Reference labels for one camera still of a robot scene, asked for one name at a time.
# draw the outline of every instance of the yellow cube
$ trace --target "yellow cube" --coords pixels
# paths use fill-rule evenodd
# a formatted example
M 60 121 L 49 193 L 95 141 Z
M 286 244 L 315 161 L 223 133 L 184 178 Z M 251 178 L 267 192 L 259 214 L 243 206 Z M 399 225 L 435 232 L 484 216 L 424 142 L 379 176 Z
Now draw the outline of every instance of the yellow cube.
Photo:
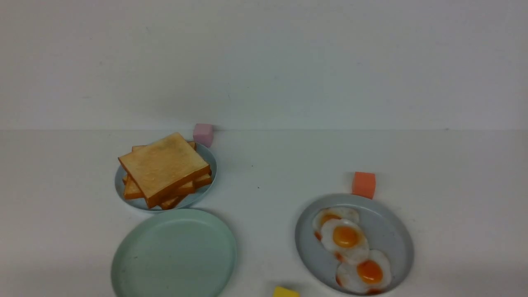
M 284 289 L 283 287 L 275 287 L 275 292 L 273 293 L 273 297 L 300 297 L 299 293 Z

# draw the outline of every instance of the egg yolk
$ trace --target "egg yolk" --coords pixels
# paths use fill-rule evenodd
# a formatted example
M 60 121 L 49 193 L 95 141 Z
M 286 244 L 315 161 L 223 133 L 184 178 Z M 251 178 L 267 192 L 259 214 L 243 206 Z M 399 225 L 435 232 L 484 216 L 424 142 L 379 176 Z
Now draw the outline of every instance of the egg yolk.
M 324 225 L 326 222 L 328 222 L 329 220 L 331 219 L 338 219 L 338 220 L 341 220 L 340 217 L 336 216 L 336 215 L 333 215 L 333 214 L 327 214 L 327 215 L 324 215 L 322 218 L 321 218 L 321 226 Z
M 334 243 L 340 247 L 351 248 L 360 241 L 360 235 L 351 227 L 337 226 L 334 229 Z
M 377 284 L 383 279 L 383 271 L 380 266 L 372 261 L 367 260 L 357 266 L 357 274 L 361 280 L 367 284 Z

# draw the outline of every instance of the white table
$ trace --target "white table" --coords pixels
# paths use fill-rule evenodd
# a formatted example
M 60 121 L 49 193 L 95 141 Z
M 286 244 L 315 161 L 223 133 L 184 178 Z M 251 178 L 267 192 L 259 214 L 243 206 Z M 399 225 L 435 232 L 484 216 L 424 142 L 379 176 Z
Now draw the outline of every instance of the white table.
M 0 296 L 113 296 L 115 249 L 149 217 L 114 189 L 117 157 L 171 131 L 0 132 Z M 218 180 L 196 208 L 233 230 L 237 269 L 222 296 L 341 296 L 305 270 L 300 212 L 375 172 L 375 199 L 416 248 L 389 296 L 528 295 L 528 132 L 216 132 Z

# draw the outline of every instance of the toast slice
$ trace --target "toast slice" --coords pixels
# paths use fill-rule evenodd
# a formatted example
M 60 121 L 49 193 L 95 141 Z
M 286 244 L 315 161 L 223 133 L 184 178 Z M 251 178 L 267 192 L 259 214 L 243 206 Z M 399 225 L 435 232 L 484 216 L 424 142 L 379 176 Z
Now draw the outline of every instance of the toast slice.
M 201 188 L 201 187 L 203 187 L 205 185 L 211 184 L 212 182 L 213 182 L 213 179 L 211 178 L 211 176 L 209 174 L 204 174 L 201 177 L 199 177 L 199 178 L 197 178 L 197 179 L 195 179 L 193 181 L 194 187 L 196 189 Z
M 184 195 L 184 196 L 176 196 L 172 199 L 169 199 L 165 202 L 162 202 L 159 204 L 159 206 L 163 209 L 163 210 L 169 210 L 169 209 L 173 209 L 175 208 L 178 204 L 180 204 L 180 202 L 182 202 L 182 200 L 187 197 L 187 195 Z
M 160 204 L 164 196 L 210 170 L 209 164 L 179 133 L 118 159 L 129 175 L 127 184 L 131 180 L 136 182 L 149 208 Z
M 142 149 L 145 146 L 146 145 L 135 145 L 132 147 L 132 151 L 133 152 L 137 151 L 139 149 Z M 130 200 L 130 199 L 144 198 L 145 196 L 143 195 L 143 192 L 141 192 L 141 190 L 137 186 L 136 182 L 134 180 L 131 180 L 131 182 L 129 183 L 128 179 L 129 179 L 128 174 L 126 174 L 123 177 L 123 183 L 125 184 L 125 192 L 123 193 L 123 196 L 125 197 L 125 199 Z M 184 184 L 183 186 L 179 187 L 178 189 L 176 189 L 174 193 L 172 193 L 172 195 L 175 195 L 175 196 L 188 195 L 188 194 L 192 194 L 195 192 L 196 192 L 196 189 L 194 187 L 193 182 L 188 182 Z

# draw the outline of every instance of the light blue plate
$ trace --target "light blue plate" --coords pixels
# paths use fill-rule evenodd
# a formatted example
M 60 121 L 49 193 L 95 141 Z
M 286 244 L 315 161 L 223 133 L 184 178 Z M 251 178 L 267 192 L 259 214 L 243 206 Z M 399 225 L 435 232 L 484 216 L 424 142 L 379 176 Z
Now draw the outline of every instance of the light blue plate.
M 187 195 L 187 197 L 185 197 L 180 203 L 178 203 L 178 205 L 174 209 L 187 208 L 200 201 L 209 192 L 209 189 L 214 185 L 214 181 L 216 180 L 216 159 L 214 158 L 213 153 L 211 153 L 211 151 L 207 147 L 198 142 L 196 143 L 196 152 L 211 166 L 211 178 L 213 179 L 213 182 L 210 185 L 206 185 L 197 189 L 196 193 Z M 119 166 L 116 172 L 116 176 L 114 178 L 117 195 L 121 197 L 121 200 L 123 200 L 126 204 L 134 208 L 154 214 L 166 211 L 159 206 L 156 206 L 154 208 L 148 208 L 147 203 L 143 198 L 126 200 L 123 196 L 123 192 L 125 191 L 125 185 L 123 184 L 122 180 L 126 174 L 127 172 L 123 169 L 123 167 Z
M 395 214 L 375 200 L 350 194 L 330 194 L 315 200 L 300 215 L 295 227 L 295 245 L 306 268 L 322 283 L 349 295 L 358 296 L 341 288 L 335 281 L 339 261 L 325 250 L 314 236 L 313 220 L 324 208 L 350 207 L 360 215 L 359 226 L 369 240 L 371 249 L 384 252 L 391 263 L 392 282 L 388 292 L 409 275 L 414 261 L 411 235 Z

